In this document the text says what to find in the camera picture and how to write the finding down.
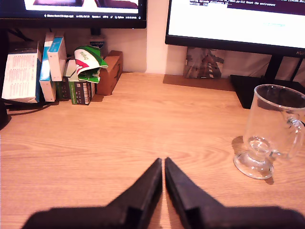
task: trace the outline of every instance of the picture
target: picture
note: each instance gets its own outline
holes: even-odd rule
[[[186,78],[221,78],[224,50],[188,47],[183,75]]]

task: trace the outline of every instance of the wooden desk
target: wooden desk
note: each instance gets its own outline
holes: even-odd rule
[[[0,132],[1,228],[19,229],[50,207],[106,205],[167,156],[224,205],[305,214],[304,147],[291,163],[274,163],[274,180],[235,168],[248,114],[226,80],[125,73],[102,102],[13,116]],[[150,228],[182,228],[163,188]]]

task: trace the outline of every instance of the brown box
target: brown box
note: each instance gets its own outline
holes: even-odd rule
[[[108,68],[101,68],[97,94],[111,95],[123,71],[123,53],[112,50],[104,59]]]

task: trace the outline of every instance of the white wall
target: white wall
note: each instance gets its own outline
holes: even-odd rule
[[[186,47],[166,45],[165,31],[169,0],[148,0],[147,29],[104,29],[109,50],[121,50],[124,55],[124,70],[161,74],[183,73]],[[23,29],[34,40],[43,40],[47,29]],[[65,30],[67,52],[73,53],[78,45],[87,44],[88,29]],[[226,52],[223,76],[230,74],[260,76],[265,73],[270,55],[245,52]],[[277,78],[289,79],[298,59],[285,57]],[[305,61],[295,78],[305,82]]]

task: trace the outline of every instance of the white box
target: white box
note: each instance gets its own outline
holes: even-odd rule
[[[48,51],[52,81],[62,81],[65,69],[67,53],[63,35],[55,35],[53,43]]]
[[[50,64],[48,60],[48,50],[52,45],[53,39],[54,39],[54,33],[47,32],[46,39],[44,42],[40,79],[39,79],[43,96],[46,102],[54,102],[56,99],[55,82],[53,82],[51,79]]]
[[[24,103],[39,102],[42,47],[37,42],[17,42],[11,43],[10,49],[2,98]]]

